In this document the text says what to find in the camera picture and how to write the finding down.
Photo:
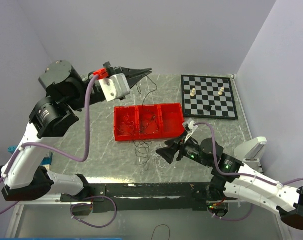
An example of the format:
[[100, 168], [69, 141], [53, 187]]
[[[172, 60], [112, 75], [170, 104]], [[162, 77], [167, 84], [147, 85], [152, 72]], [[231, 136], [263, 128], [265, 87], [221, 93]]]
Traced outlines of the red three-compartment bin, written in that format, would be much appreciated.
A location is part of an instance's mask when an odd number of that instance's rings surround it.
[[184, 132], [180, 103], [118, 106], [114, 108], [115, 141], [175, 138]]

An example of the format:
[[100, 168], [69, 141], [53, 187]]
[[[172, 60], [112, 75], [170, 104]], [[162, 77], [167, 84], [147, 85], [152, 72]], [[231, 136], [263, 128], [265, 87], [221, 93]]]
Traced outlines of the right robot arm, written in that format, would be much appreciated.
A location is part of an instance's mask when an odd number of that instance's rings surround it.
[[303, 230], [303, 186], [294, 188], [272, 180], [223, 152], [212, 138], [198, 144], [193, 138], [178, 137], [156, 150], [168, 164], [188, 158], [212, 168], [207, 192], [217, 201], [233, 198], [246, 201], [280, 216], [289, 227]]

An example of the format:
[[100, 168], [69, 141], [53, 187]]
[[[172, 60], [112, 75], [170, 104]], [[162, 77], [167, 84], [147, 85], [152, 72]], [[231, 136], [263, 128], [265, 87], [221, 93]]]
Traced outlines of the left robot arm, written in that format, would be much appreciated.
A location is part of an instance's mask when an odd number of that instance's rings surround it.
[[0, 166], [0, 183], [4, 200], [34, 201], [47, 194], [68, 195], [77, 201], [92, 196], [94, 189], [81, 174], [56, 174], [41, 166], [47, 152], [58, 152], [55, 143], [78, 121], [76, 112], [85, 113], [84, 162], [89, 155], [89, 107], [100, 102], [123, 100], [133, 86], [151, 73], [150, 68], [130, 69], [111, 66], [102, 68], [83, 80], [66, 60], [51, 63], [39, 77], [46, 92], [29, 115], [24, 135], [9, 161]]

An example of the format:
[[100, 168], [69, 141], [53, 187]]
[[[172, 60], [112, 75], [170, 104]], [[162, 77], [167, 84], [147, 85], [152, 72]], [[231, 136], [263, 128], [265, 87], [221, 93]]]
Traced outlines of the white chess pawn left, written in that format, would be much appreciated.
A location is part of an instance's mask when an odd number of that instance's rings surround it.
[[191, 96], [191, 97], [195, 97], [195, 95], [196, 95], [196, 89], [193, 88], [193, 89], [191, 90], [191, 92], [190, 92], [190, 96]]

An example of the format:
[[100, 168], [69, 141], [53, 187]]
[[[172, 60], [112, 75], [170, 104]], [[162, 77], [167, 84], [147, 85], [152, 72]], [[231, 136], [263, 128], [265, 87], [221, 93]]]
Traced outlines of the white chess pawn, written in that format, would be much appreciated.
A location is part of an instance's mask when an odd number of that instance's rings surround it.
[[195, 95], [196, 95], [196, 89], [193, 88], [193, 89], [191, 90], [191, 92], [190, 92], [190, 96], [191, 96], [191, 97], [195, 97]]
[[218, 95], [221, 96], [221, 95], [223, 95], [223, 93], [224, 93], [224, 87], [222, 87], [222, 88], [219, 90]]

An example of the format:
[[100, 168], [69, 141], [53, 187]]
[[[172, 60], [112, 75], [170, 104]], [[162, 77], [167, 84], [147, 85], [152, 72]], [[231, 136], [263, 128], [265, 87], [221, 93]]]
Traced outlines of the chessboard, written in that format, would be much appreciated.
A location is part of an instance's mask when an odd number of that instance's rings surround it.
[[[223, 95], [218, 95], [224, 87]], [[190, 96], [196, 89], [195, 97]], [[182, 112], [185, 117], [237, 120], [238, 114], [230, 78], [211, 76], [181, 76]]]

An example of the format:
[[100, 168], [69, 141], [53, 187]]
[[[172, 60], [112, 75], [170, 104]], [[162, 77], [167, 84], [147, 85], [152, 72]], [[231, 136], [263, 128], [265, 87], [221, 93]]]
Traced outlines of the white chess pawn right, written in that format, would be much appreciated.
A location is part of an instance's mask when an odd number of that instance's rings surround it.
[[222, 87], [222, 88], [219, 90], [218, 95], [221, 96], [221, 95], [223, 95], [223, 93], [224, 93], [224, 87]]

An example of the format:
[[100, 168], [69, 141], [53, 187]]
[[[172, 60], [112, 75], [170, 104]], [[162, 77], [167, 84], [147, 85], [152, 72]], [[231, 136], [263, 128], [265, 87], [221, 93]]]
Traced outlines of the white stand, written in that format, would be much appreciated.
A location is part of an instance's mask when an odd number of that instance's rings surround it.
[[234, 156], [244, 162], [258, 162], [263, 157], [266, 147], [267, 139], [256, 137], [237, 146], [234, 149]]

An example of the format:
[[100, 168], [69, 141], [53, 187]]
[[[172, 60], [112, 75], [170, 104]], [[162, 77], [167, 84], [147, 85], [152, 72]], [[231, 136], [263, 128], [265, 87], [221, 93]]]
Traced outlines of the blue white block stack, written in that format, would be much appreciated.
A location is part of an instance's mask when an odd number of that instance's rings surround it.
[[51, 169], [51, 165], [52, 165], [52, 157], [53, 154], [51, 152], [49, 152], [42, 160], [41, 162], [41, 166], [43, 166], [46, 170], [50, 170]]

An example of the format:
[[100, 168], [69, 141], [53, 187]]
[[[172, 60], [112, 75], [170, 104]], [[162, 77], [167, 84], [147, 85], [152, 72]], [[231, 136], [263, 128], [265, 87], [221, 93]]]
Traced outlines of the blue brown toy block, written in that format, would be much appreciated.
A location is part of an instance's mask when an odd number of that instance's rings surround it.
[[7, 149], [7, 152], [10, 154], [13, 154], [15, 152], [16, 148], [17, 148], [16, 145], [9, 146]]

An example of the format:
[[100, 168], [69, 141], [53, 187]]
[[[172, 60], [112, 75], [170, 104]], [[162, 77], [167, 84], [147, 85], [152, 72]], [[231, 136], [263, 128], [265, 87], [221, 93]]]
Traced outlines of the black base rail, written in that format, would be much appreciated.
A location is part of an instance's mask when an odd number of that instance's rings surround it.
[[210, 202], [221, 201], [225, 195], [207, 182], [170, 183], [90, 183], [83, 193], [60, 196], [62, 203], [89, 203], [94, 213], [113, 211], [193, 210], [206, 211]]

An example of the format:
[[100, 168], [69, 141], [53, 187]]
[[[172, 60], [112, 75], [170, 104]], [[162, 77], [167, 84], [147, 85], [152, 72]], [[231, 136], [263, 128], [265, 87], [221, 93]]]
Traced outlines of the aluminium frame rail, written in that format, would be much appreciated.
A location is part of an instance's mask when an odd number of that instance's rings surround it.
[[18, 205], [55, 205], [60, 204], [60, 194], [47, 194], [43, 197], [32, 201], [20, 201]]

